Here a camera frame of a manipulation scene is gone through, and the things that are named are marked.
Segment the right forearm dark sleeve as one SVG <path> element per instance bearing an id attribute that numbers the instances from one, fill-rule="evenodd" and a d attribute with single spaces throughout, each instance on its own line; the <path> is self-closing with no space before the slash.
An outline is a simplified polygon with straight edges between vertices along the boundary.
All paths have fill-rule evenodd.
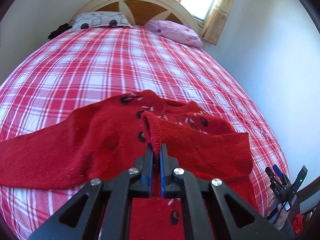
<path id="1" fill-rule="evenodd" d="M 290 221 L 287 219 L 284 226 L 280 229 L 281 233 L 287 240 L 295 240 L 297 238 Z"/>

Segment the person right hand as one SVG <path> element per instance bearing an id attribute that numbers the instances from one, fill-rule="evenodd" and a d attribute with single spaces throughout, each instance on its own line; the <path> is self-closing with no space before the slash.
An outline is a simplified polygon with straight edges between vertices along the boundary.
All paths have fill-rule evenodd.
<path id="1" fill-rule="evenodd" d="M 273 197 L 271 199 L 271 201 L 269 202 L 269 206 L 268 206 L 268 210 L 267 210 L 267 213 L 266 215 L 268 216 L 272 210 L 274 209 L 274 202 L 277 201 L 277 198 L 276 197 Z M 279 212 L 279 215 L 278 215 L 278 218 L 277 220 L 275 221 L 274 223 L 274 227 L 278 230 L 281 230 L 284 226 L 285 226 L 285 223 L 287 221 L 287 218 L 288 218 L 288 215 L 289 213 L 284 209 L 283 207 L 283 204 L 281 203 L 278 203 L 277 205 L 277 210 Z"/>

